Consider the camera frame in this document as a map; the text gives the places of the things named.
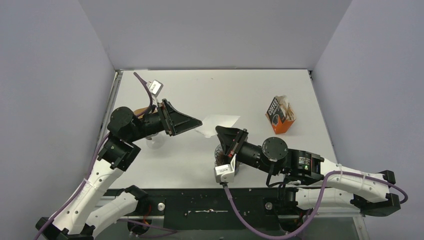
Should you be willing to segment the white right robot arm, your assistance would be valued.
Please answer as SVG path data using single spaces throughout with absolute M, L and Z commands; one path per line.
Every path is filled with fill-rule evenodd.
M 289 148 L 279 137 L 260 145 L 248 142 L 245 129 L 216 126 L 220 142 L 214 167 L 217 183 L 233 182 L 239 164 L 267 174 L 265 184 L 277 189 L 276 204 L 298 210 L 346 208 L 373 217 L 398 211 L 408 197 L 400 198 L 390 170 L 368 173 L 332 162 L 319 154 Z

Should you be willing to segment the clear glass carafe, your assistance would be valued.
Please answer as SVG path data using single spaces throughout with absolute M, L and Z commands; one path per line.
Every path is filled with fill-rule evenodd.
M 146 145 L 148 148 L 152 150 L 157 150 L 164 146 L 166 142 L 166 137 L 162 133 L 156 133 L 150 136 L 147 136 L 146 138 Z

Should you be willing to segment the white paper coffee filter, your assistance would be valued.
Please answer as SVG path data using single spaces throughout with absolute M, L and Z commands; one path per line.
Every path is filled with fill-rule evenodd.
M 217 126 L 231 128 L 239 118 L 239 115 L 210 114 L 202 120 L 202 125 L 194 130 L 205 138 L 211 138 L 217 135 Z

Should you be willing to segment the small clear glass cup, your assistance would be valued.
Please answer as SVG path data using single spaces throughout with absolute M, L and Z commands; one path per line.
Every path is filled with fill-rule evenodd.
M 221 145 L 218 145 L 215 148 L 214 157 L 215 157 L 214 164 L 215 164 L 216 167 L 217 166 L 228 165 L 231 162 L 231 158 L 224 153 L 223 148 L 222 148 Z

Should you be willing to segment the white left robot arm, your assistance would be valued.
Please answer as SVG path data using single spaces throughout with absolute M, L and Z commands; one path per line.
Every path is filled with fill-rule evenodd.
M 128 107 L 115 109 L 107 125 L 109 134 L 96 149 L 88 176 L 52 216 L 36 224 L 47 240 L 93 240 L 121 217 L 141 215 L 148 208 L 148 194 L 131 185 L 111 202 L 96 209 L 109 187 L 130 167 L 141 149 L 135 142 L 160 132 L 176 136 L 202 126 L 202 121 L 177 111 L 163 99 L 156 111 L 135 114 Z

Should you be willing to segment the aluminium rail frame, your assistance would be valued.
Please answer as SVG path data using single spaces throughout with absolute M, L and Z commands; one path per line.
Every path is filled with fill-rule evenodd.
M 163 81 L 164 96 L 178 110 L 205 119 L 212 128 L 212 115 L 237 115 L 238 127 L 252 131 L 256 141 L 271 135 L 265 107 L 275 95 L 286 93 L 295 111 L 303 116 L 288 136 L 295 147 L 315 150 L 335 161 L 330 137 L 325 131 L 312 82 L 303 70 L 143 70 L 150 80 Z M 109 162 L 95 160 L 82 191 L 53 224 L 70 234 L 83 230 L 89 215 L 110 187 L 137 185 L 147 189 L 206 189 L 216 187 L 213 176 L 214 136 L 189 130 L 167 141 L 159 150 L 143 150 L 128 170 L 112 169 Z

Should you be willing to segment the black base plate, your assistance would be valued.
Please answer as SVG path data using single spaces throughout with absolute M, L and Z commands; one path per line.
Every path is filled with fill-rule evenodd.
M 307 212 L 288 188 L 233 188 L 230 193 L 239 214 L 260 230 L 293 231 Z M 222 188 L 146 189 L 135 209 L 122 217 L 149 224 L 161 220 L 164 228 L 177 231 L 245 228 Z

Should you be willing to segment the orange black coffee filter box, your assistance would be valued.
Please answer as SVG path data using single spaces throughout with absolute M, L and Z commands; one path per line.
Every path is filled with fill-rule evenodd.
M 275 96 L 265 115 L 277 135 L 285 134 L 297 119 L 286 95 Z

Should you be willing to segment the brown paper coffee filter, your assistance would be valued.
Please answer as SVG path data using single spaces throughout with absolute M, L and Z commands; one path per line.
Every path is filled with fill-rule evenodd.
M 150 110 L 149 107 L 144 107 L 144 108 L 139 108 L 139 109 L 135 110 L 133 113 L 134 113 L 135 116 L 140 117 L 140 116 L 143 116 L 149 110 Z

